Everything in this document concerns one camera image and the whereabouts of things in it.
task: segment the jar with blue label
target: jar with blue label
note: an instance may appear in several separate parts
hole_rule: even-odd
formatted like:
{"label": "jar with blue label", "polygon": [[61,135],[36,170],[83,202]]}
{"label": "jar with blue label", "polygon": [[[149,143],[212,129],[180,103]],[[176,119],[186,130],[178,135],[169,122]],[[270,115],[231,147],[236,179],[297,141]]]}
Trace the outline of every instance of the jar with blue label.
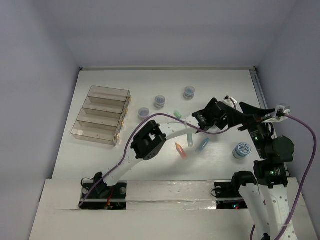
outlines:
{"label": "jar with blue label", "polygon": [[232,154],[236,159],[244,159],[251,153],[251,147],[246,142],[240,142],[233,150]]}

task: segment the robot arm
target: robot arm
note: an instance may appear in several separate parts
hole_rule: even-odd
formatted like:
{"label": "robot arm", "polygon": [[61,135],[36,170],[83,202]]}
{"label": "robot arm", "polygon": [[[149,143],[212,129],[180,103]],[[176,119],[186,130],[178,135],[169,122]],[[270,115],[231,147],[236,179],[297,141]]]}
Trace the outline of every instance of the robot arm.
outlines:
{"label": "robot arm", "polygon": [[[105,182],[101,181],[101,172],[93,178],[93,182],[97,183],[95,187],[97,193],[105,197],[112,186],[116,185],[120,178],[136,164],[154,158],[167,140],[198,132],[186,123],[198,125],[203,131],[214,126],[222,130],[227,125],[229,128],[242,125],[238,129],[240,131],[248,130],[257,152],[263,160],[254,162],[255,176],[252,172],[235,173],[230,188],[239,192],[244,198],[257,227],[259,238],[263,240],[275,239],[289,215],[288,179],[284,163],[293,160],[294,144],[284,136],[273,139],[265,123],[285,120],[283,114],[287,113],[288,109],[286,108],[287,112],[285,112],[285,107],[279,107],[272,117],[270,114],[275,112],[275,109],[260,109],[241,102],[240,106],[243,111],[241,113],[233,108],[234,103],[237,104],[233,98],[229,97],[226,97],[224,101],[217,101],[213,98],[205,109],[183,119],[184,124],[178,122],[157,124],[154,120],[149,121],[133,137],[131,149],[134,150],[136,159],[125,159],[117,169],[106,176]],[[263,194],[266,206],[263,204],[259,191]],[[281,239],[284,239],[285,236],[288,238],[290,236],[293,240],[297,239],[292,224],[287,227]]]}
{"label": "robot arm", "polygon": [[[193,126],[200,126],[203,130],[207,130],[217,123],[223,129],[227,125],[227,122],[225,112],[220,110],[221,106],[225,105],[234,108],[234,105],[237,104],[238,102],[232,97],[227,96],[221,102],[213,98],[204,110],[195,112],[181,120]],[[212,109],[217,113],[216,115],[210,115]],[[186,134],[196,134],[197,132],[195,128],[178,121],[161,124],[157,124],[154,120],[147,122],[134,136],[131,143],[131,149],[135,151],[136,159],[125,159],[117,169],[105,177],[104,182],[108,187],[116,185],[121,177],[135,165],[157,156],[166,141]]]}

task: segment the white panel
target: white panel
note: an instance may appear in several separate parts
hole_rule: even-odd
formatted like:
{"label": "white panel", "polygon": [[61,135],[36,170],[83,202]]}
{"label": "white panel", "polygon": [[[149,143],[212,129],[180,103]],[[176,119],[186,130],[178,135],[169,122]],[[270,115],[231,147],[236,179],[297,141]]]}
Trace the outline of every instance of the white panel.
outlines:
{"label": "white panel", "polygon": [[295,3],[46,1],[81,66],[256,66]]}
{"label": "white panel", "polygon": [[[137,184],[140,183],[135,182],[131,186],[134,188]],[[165,184],[156,181],[141,183],[140,193],[145,195],[146,192]],[[200,183],[200,186],[207,184],[208,182],[205,181]],[[247,209],[188,210],[188,208],[180,208],[180,205],[176,205],[174,209],[172,204],[170,206],[162,204],[162,208],[156,209],[153,208],[154,205],[141,205],[135,210],[64,209],[72,203],[70,199],[74,199],[74,204],[78,201],[76,195],[80,188],[80,180],[46,181],[30,240],[104,239],[106,235],[114,240],[248,240],[253,225]],[[290,207],[297,190],[297,180],[290,178],[288,185]],[[194,192],[194,194],[191,200],[197,194],[202,195],[201,192]],[[293,223],[298,239],[317,240],[303,198],[299,199]]]}
{"label": "white panel", "polygon": [[[270,46],[258,68],[262,89],[269,106],[286,103],[291,115],[312,127],[318,137],[318,150],[303,187],[303,196],[320,238],[320,1],[298,0],[282,31]],[[310,132],[287,120],[275,126],[295,144],[294,161],[288,164],[292,176],[302,179],[313,150]]]}
{"label": "white panel", "polygon": [[[124,126],[115,147],[77,140],[71,129],[92,85],[130,90],[132,101]],[[195,97],[186,100],[184,87],[195,87]],[[166,97],[165,107],[156,109],[157,95]],[[150,114],[166,113],[173,116],[178,110],[182,117],[202,110],[212,98],[222,101],[228,95],[238,101],[259,106],[256,92],[248,70],[169,70],[169,71],[81,71],[73,95],[69,116],[65,125],[53,178],[92,178],[97,172],[106,172],[121,159],[124,147],[134,129],[139,125],[138,110],[150,109]],[[154,119],[157,123],[172,122],[166,117]],[[201,154],[195,153],[205,139],[210,142]],[[188,147],[187,136],[168,140],[157,157],[143,161],[123,176],[121,180],[227,180],[235,172],[253,171],[257,151],[243,160],[233,157],[232,151],[239,142],[253,142],[247,132],[237,128],[216,136],[197,133],[193,147]],[[175,143],[179,143],[188,160],[181,159]],[[129,150],[129,159],[135,152]]]}

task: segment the white wall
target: white wall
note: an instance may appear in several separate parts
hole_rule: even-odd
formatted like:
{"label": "white wall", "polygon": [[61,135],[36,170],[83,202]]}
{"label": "white wall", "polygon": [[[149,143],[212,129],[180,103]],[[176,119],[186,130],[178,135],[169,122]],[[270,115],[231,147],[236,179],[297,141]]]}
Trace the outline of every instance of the white wall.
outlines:
{"label": "white wall", "polygon": [[252,67],[296,0],[46,0],[82,67]]}
{"label": "white wall", "polygon": [[[298,0],[263,61],[258,75],[268,107],[291,105],[291,114],[308,123],[320,138],[320,1]],[[301,180],[313,141],[306,128],[287,120],[277,126],[295,143],[292,176]],[[320,237],[320,149],[306,179],[303,195]]]}
{"label": "white wall", "polygon": [[41,0],[0,3],[0,239],[27,240],[79,68]]}

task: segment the purple cable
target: purple cable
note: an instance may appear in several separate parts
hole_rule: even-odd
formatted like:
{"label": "purple cable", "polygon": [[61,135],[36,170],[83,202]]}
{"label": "purple cable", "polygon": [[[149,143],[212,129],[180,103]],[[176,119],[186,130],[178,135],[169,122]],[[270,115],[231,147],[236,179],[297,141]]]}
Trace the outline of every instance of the purple cable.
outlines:
{"label": "purple cable", "polygon": [[[294,117],[294,116],[291,116],[291,115],[285,115],[285,116],[286,116],[287,118],[292,119],[292,120],[298,122],[299,124],[305,126],[305,127],[311,132],[312,137],[313,137],[313,150],[312,150],[311,159],[310,159],[309,164],[308,164],[308,166],[306,167],[305,172],[304,172],[304,174],[303,174],[303,176],[302,176],[302,179],[301,179],[301,182],[300,182],[300,186],[299,186],[298,192],[297,192],[297,194],[296,194],[296,197],[295,197],[295,199],[294,199],[294,203],[293,203],[292,209],[291,209],[291,211],[290,211],[290,213],[289,213],[288,218],[286,219],[286,221],[285,221],[285,223],[284,223],[284,225],[288,225],[288,224],[290,223],[290,221],[291,221],[294,213],[295,213],[296,207],[297,207],[297,205],[298,205],[298,200],[299,200],[300,194],[301,194],[301,192],[302,192],[302,188],[303,188],[303,186],[304,186],[305,180],[306,180],[306,178],[307,178],[307,175],[308,175],[308,173],[309,173],[309,170],[310,170],[310,168],[311,168],[311,165],[312,165],[312,163],[314,162],[314,159],[315,159],[315,156],[316,156],[316,151],[317,151],[317,136],[316,136],[316,133],[312,130],[312,128],[311,128],[309,125],[307,125],[306,123],[304,123],[303,121],[301,121],[300,119],[298,119],[298,118],[296,118],[296,117]],[[278,234],[278,236],[277,236],[274,240],[280,240],[281,237],[282,237],[282,235],[285,233],[286,229],[287,229],[287,226],[284,226],[284,227],[281,229],[281,231],[280,231],[280,233]],[[255,230],[255,225],[253,225],[253,228],[252,228],[252,231],[251,231],[251,235],[250,235],[250,240],[253,239],[253,235],[254,235],[253,232],[254,232],[254,230]]]}
{"label": "purple cable", "polygon": [[253,227],[252,227],[252,230],[251,230],[251,234],[250,234],[250,240],[254,239],[255,228],[256,228],[256,225],[253,224]]}
{"label": "purple cable", "polygon": [[223,130],[223,131],[220,131],[220,132],[208,132],[208,131],[204,131],[204,130],[202,130],[202,129],[200,129],[200,128],[198,128],[198,127],[196,127],[196,126],[194,126],[194,125],[192,125],[192,124],[190,124],[190,123],[188,123],[188,122],[184,122],[184,121],[181,120],[181,119],[178,119],[178,118],[176,118],[176,117],[170,116],[170,115],[165,114],[165,113],[156,113],[156,114],[153,114],[153,115],[149,116],[149,117],[146,118],[143,122],[141,122],[141,123],[136,127],[136,129],[132,132],[131,136],[129,137],[129,139],[128,139],[125,147],[124,147],[123,157],[121,158],[120,162],[119,162],[117,165],[115,165],[110,171],[108,171],[105,175],[103,175],[102,178],[101,178],[99,181],[97,181],[97,182],[90,188],[89,192],[85,195],[84,199],[83,199],[82,202],[79,204],[79,207],[81,207],[82,204],[84,204],[85,200],[89,197],[89,195],[91,194],[91,192],[93,191],[93,189],[94,189],[99,183],[101,183],[101,181],[102,181],[106,176],[108,176],[109,174],[111,174],[114,170],[116,170],[116,169],[123,163],[123,161],[125,160],[126,154],[127,154],[127,149],[128,149],[128,147],[129,147],[129,143],[130,143],[131,139],[134,137],[134,135],[136,134],[136,132],[138,131],[138,129],[141,128],[141,126],[142,126],[144,123],[146,123],[148,120],[150,120],[150,119],[152,119],[152,118],[154,118],[154,117],[156,117],[156,116],[165,116],[165,117],[167,117],[167,118],[176,120],[176,121],[178,121],[178,122],[180,122],[180,123],[182,123],[182,124],[186,124],[186,125],[188,125],[189,127],[194,128],[194,129],[198,130],[198,131],[201,132],[201,133],[205,133],[205,134],[209,134],[209,135],[219,135],[219,134],[223,134],[223,133],[227,132],[227,131],[230,129],[230,128],[227,128],[226,130]]}

